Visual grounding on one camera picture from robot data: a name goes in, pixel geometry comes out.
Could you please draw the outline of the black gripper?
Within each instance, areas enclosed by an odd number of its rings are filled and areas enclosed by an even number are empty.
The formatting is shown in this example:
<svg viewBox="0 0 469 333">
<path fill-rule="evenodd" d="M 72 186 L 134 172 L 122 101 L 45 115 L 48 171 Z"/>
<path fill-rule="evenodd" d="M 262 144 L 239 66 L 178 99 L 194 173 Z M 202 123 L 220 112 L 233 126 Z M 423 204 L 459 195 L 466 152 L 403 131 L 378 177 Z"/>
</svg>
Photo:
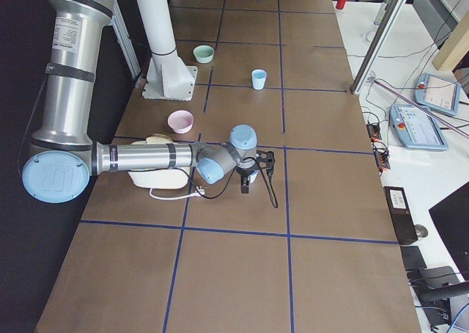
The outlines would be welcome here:
<svg viewBox="0 0 469 333">
<path fill-rule="evenodd" d="M 255 156 L 246 156 L 235 171 L 240 177 L 240 190 L 242 194 L 248 194 L 250 181 L 255 181 L 262 171 L 266 171 L 269 180 L 272 179 L 275 166 L 275 155 L 273 151 L 257 150 Z"/>
</svg>

